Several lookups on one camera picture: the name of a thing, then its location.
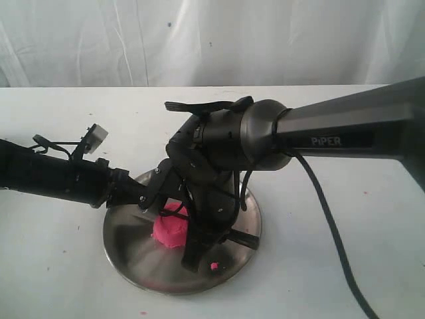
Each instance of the white curtain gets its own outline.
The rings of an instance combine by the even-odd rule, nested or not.
[[[0,86],[384,84],[424,0],[0,0]]]

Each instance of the table surface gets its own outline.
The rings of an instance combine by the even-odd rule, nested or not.
[[[186,114],[164,101],[252,95],[287,107],[374,86],[0,89],[0,138],[78,140],[100,124],[103,157],[135,177],[165,156]],[[425,316],[425,194],[397,162],[307,158],[338,224],[357,282],[381,319]],[[232,280],[190,296],[162,296],[124,280],[102,243],[104,207],[0,191],[1,318],[365,318],[345,282],[307,174],[293,160],[255,172],[260,249]]]

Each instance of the round metal base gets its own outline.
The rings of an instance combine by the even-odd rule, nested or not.
[[[136,180],[147,185],[151,171]],[[239,213],[233,228],[261,235],[260,209],[251,192],[246,193],[247,211]],[[155,208],[142,211],[123,205],[107,211],[104,246],[115,269],[132,284],[163,294],[192,294],[210,289],[234,276],[255,253],[248,247],[226,241],[215,245],[202,259],[198,273],[181,266],[184,247],[168,249],[151,237]],[[211,270],[211,263],[218,263]]]

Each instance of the stainless steel disc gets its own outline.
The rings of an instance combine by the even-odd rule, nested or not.
[[[136,180],[147,185],[151,171]],[[239,213],[233,228],[261,235],[260,208],[246,193],[247,211]],[[234,276],[255,253],[226,241],[215,245],[202,259],[198,273],[181,266],[183,248],[168,249],[151,237],[155,208],[142,211],[137,205],[114,207],[106,212],[104,246],[115,269],[132,284],[163,294],[192,294],[210,289]],[[218,263],[216,270],[211,263]]]

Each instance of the small pink crumb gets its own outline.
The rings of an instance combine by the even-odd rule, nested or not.
[[[211,263],[210,267],[211,267],[211,270],[217,270],[218,269],[218,263]]]

